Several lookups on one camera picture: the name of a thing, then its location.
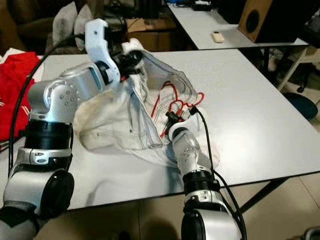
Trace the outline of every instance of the speaker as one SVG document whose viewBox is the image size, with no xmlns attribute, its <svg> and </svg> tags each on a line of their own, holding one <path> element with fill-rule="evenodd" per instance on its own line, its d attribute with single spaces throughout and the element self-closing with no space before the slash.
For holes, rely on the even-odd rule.
<svg viewBox="0 0 320 240">
<path fill-rule="evenodd" d="M 238 29 L 254 43 L 292 43 L 320 0 L 247 0 Z"/>
</svg>

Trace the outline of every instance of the cable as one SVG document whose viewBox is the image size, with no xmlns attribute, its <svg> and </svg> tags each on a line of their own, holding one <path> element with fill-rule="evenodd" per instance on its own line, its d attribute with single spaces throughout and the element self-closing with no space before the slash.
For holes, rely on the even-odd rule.
<svg viewBox="0 0 320 240">
<path fill-rule="evenodd" d="M 164 88 L 167 87 L 167 86 L 171 86 L 171 87 L 172 87 L 173 92 L 174 92 L 174 96 L 175 96 L 175 100 L 173 100 L 173 101 L 169 104 L 169 110 L 168 110 L 169 112 L 172 111 L 172 105 L 173 105 L 174 103 L 176 103 L 176 102 L 180 102 L 180 103 L 181 103 L 181 108 L 180 108 L 180 109 L 177 111 L 177 113 L 176 113 L 176 114 L 179 114 L 179 113 L 181 113 L 181 111 L 182 111 L 182 109 L 183 109 L 184 106 L 187 106 L 188 108 L 192 108 L 193 106 L 199 105 L 199 104 L 204 100 L 204 98 L 205 98 L 205 94 L 204 94 L 203 92 L 198 92 L 197 94 L 198 94 L 198 95 L 201 95 L 201 99 L 200 99 L 198 102 L 196 102 L 196 103 L 191 103 L 191 104 L 190 104 L 190 103 L 188 103 L 188 102 L 182 101 L 181 99 L 178 99 L 178 91 L 177 91 L 177 88 L 176 88 L 176 86 L 173 85 L 170 81 L 166 81 L 166 82 L 163 84 L 161 90 L 164 89 Z M 157 105 L 158 105 L 158 103 L 159 103 L 159 100 L 160 100 L 160 94 L 158 94 L 158 97 L 157 97 L 157 99 L 156 99 L 156 101 L 155 101 L 155 104 L 153 105 L 152 112 L 151 112 L 151 117 L 152 117 L 152 118 L 153 118 L 153 116 L 154 116 L 154 114 L 155 114 L 155 111 L 156 111 Z"/>
<path fill-rule="evenodd" d="M 240 228 L 240 231 L 242 233 L 242 239 L 243 240 L 247 240 L 247 230 L 246 230 L 245 220 L 244 220 L 244 217 L 243 217 L 243 215 L 242 215 L 242 213 L 240 211 L 240 207 L 239 207 L 239 205 L 237 203 L 237 200 L 236 200 L 234 194 L 232 193 L 232 191 L 229 188 L 229 186 L 228 186 L 227 182 L 225 181 L 225 179 L 219 173 L 217 173 L 215 170 L 213 170 L 213 173 L 222 181 L 225 189 L 227 190 L 228 194 L 230 195 L 231 200 L 233 202 L 233 205 L 235 207 L 235 213 L 238 215 L 239 220 L 240 220 L 239 228 Z"/>
<path fill-rule="evenodd" d="M 227 190 L 228 194 L 230 195 L 231 197 L 231 200 L 233 202 L 233 205 L 235 207 L 235 214 L 237 214 L 238 218 L 239 218 L 239 229 L 241 231 L 241 234 L 242 234 L 242 239 L 243 240 L 247 240 L 247 230 L 246 230 L 246 224 L 245 224 L 245 220 L 244 220 L 244 217 L 240 211 L 240 207 L 237 203 L 237 200 L 234 196 L 234 194 L 232 193 L 231 189 L 229 188 L 226 180 L 219 174 L 217 173 L 215 170 L 214 170 L 214 165 L 213 165 L 213 160 L 212 160 L 212 154 L 211 154 L 211 146 L 210 146 L 210 139 L 209 139 L 209 131 L 208 131 L 208 126 L 207 126 L 207 123 L 206 123 L 206 120 L 203 116 L 203 114 L 198 110 L 198 108 L 196 106 L 193 106 L 191 109 L 190 109 L 190 114 L 191 115 L 194 115 L 198 113 L 203 121 L 203 124 L 204 124 L 204 128 L 205 128 L 205 135 L 206 135 L 206 141 L 207 141 L 207 145 L 208 145 L 208 152 L 209 152 L 209 158 L 210 158 L 210 161 L 211 161 L 211 172 L 212 172 L 212 175 L 215 174 L 223 183 L 225 189 Z"/>
<path fill-rule="evenodd" d="M 113 13 L 113 12 L 110 12 L 110 14 L 104 14 L 103 17 L 106 18 L 106 19 L 116 17 L 119 20 L 119 23 L 121 25 L 121 31 L 125 31 L 127 29 L 127 24 L 126 24 L 125 20 L 123 22 L 123 20 L 121 19 L 122 18 L 121 15 Z"/>
<path fill-rule="evenodd" d="M 14 164 L 14 135 L 15 135 L 15 126 L 16 126 L 16 121 L 17 121 L 17 116 L 19 112 L 19 107 L 21 104 L 21 101 L 25 95 L 25 91 L 32 80 L 32 77 L 38 70 L 38 68 L 42 65 L 42 63 L 47 59 L 49 55 L 51 55 L 57 48 L 62 47 L 65 45 L 70 39 L 74 38 L 80 38 L 84 39 L 84 34 L 77 34 L 77 35 L 71 35 L 67 37 L 64 40 L 61 40 L 58 42 L 55 46 L 53 46 L 40 60 L 39 62 L 34 66 L 32 69 L 31 73 L 26 77 L 25 82 L 23 83 L 23 86 L 20 90 L 20 93 L 18 95 L 18 98 L 15 103 L 14 111 L 13 111 L 13 117 L 12 117 L 12 122 L 11 122 L 11 128 L 10 128 L 10 135 L 9 135 L 9 154 L 8 154 L 8 177 L 10 176 L 11 169 Z"/>
<path fill-rule="evenodd" d="M 72 147 L 74 145 L 74 127 L 72 126 L 72 123 L 70 123 L 70 126 L 71 126 L 70 149 L 72 152 Z"/>
<path fill-rule="evenodd" d="M 224 198 L 224 196 L 222 196 L 222 200 L 224 205 L 226 206 L 226 208 L 229 210 L 229 212 L 231 213 L 232 217 L 234 218 L 236 224 L 238 225 L 239 229 L 241 227 L 240 224 L 240 220 L 239 217 L 236 215 L 236 213 L 234 212 L 234 210 L 232 209 L 232 207 L 230 206 L 230 204 L 228 203 L 228 201 Z"/>
</svg>

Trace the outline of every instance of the table leg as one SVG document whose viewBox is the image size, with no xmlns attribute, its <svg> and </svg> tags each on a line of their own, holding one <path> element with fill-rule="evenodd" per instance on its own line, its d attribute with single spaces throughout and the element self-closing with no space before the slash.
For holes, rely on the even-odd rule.
<svg viewBox="0 0 320 240">
<path fill-rule="evenodd" d="M 292 51 L 293 51 L 293 48 L 289 46 L 285 49 L 280 61 L 278 62 L 275 68 L 275 71 L 274 71 L 275 77 L 277 77 L 278 73 L 281 71 L 281 68 L 283 67 L 284 63 L 286 62 L 286 60 L 288 59 Z"/>
<path fill-rule="evenodd" d="M 304 48 L 304 50 L 302 50 L 299 54 L 299 57 L 297 58 L 297 60 L 294 61 L 294 63 L 292 64 L 292 66 L 290 67 L 289 71 L 286 73 L 286 75 L 283 77 L 282 82 L 279 84 L 279 86 L 277 87 L 277 89 L 279 91 L 282 90 L 282 88 L 286 85 L 286 83 L 289 81 L 291 75 L 295 72 L 296 68 L 298 67 L 298 65 L 303 62 L 303 58 L 306 55 L 307 52 L 307 47 Z"/>
<path fill-rule="evenodd" d="M 283 184 L 287 178 L 280 178 L 271 180 L 264 188 L 262 188 L 256 195 L 254 195 L 250 200 L 248 200 L 242 207 L 240 207 L 240 211 L 244 213 L 245 211 L 249 210 L 253 207 L 256 203 L 262 200 L 265 196 Z"/>
<path fill-rule="evenodd" d="M 263 74 L 267 75 L 269 72 L 269 54 L 270 54 L 270 47 L 264 48 L 263 54 Z"/>
</svg>

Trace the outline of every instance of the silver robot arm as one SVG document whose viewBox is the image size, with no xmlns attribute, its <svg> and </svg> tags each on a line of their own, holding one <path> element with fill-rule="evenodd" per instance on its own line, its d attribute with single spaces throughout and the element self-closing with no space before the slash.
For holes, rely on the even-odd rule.
<svg viewBox="0 0 320 240">
<path fill-rule="evenodd" d="M 218 181 L 207 164 L 199 164 L 205 162 L 200 158 L 206 157 L 201 154 L 197 139 L 183 127 L 183 122 L 179 125 L 171 140 L 185 192 L 182 240 L 240 240 L 240 232 L 223 202 Z"/>
<path fill-rule="evenodd" d="M 0 240 L 31 240 L 48 219 L 67 210 L 74 190 L 68 172 L 72 160 L 72 122 L 79 105 L 120 82 L 108 53 L 108 25 L 101 19 L 86 25 L 86 50 L 93 62 L 64 71 L 58 78 L 34 84 L 25 130 L 0 209 Z"/>
</svg>

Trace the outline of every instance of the white bag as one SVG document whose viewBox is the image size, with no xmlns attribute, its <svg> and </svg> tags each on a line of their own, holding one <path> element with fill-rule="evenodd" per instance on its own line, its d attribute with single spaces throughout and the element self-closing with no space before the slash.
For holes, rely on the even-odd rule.
<svg viewBox="0 0 320 240">
<path fill-rule="evenodd" d="M 138 40 L 131 39 L 122 44 L 122 48 L 124 53 L 143 52 L 137 66 L 141 73 L 130 75 L 116 89 L 84 102 L 75 115 L 75 132 L 89 150 L 115 145 L 149 162 L 176 167 L 167 135 L 166 113 L 185 112 L 182 117 L 188 118 L 188 109 L 199 104 L 204 95 L 196 92 L 182 71 L 155 58 Z M 197 122 L 201 130 L 199 137 L 203 139 L 202 121 Z M 202 142 L 206 154 L 207 142 Z M 217 166 L 219 154 L 215 152 L 212 155 L 216 155 L 214 165 Z"/>
</svg>

